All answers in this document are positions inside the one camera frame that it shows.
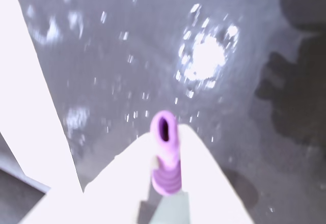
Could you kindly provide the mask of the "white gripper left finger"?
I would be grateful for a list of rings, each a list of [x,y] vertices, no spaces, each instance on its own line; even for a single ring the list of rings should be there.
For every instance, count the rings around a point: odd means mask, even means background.
[[[22,223],[138,223],[155,167],[154,136],[136,139],[90,182],[84,192],[50,190]]]

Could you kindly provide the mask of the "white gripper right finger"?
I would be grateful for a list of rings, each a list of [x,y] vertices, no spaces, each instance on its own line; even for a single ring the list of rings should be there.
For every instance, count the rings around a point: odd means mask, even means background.
[[[176,169],[158,161],[154,189],[163,196],[150,223],[252,223],[243,201],[194,130],[178,125]]]

